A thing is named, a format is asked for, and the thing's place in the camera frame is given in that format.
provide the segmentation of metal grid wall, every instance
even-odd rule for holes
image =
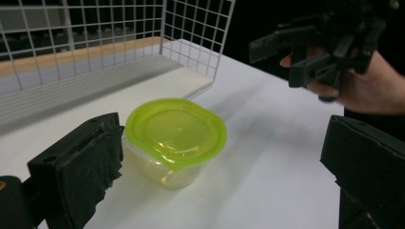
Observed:
[[[214,76],[230,0],[37,0],[0,5],[0,95],[163,54]]]
[[[214,77],[234,8],[230,0],[168,0],[162,54]]]

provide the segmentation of white table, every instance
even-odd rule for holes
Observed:
[[[182,96],[162,86],[148,98]],[[91,117],[119,112],[124,125],[144,101],[134,87],[1,135],[0,175],[25,180],[30,159]],[[224,120],[224,150],[180,190],[160,188],[125,155],[122,177],[85,228],[338,228],[339,187],[319,159],[330,116],[341,115],[341,106],[226,56],[212,88],[191,100]]]

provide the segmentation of yellow-green lid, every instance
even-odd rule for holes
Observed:
[[[226,143],[222,119],[183,98],[163,98],[140,105],[129,115],[125,135],[172,170],[205,162]]]

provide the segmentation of human hand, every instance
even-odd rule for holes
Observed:
[[[320,53],[312,51],[309,55]],[[280,65],[289,68],[290,55]],[[405,77],[399,74],[379,52],[374,52],[366,73],[353,69],[344,71],[339,89],[320,82],[307,88],[322,97],[337,97],[336,101],[346,109],[363,114],[405,115]]]

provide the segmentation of plastic container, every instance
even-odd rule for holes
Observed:
[[[131,112],[123,146],[137,167],[161,186],[191,184],[226,143],[226,127],[216,114],[183,98],[147,102]]]

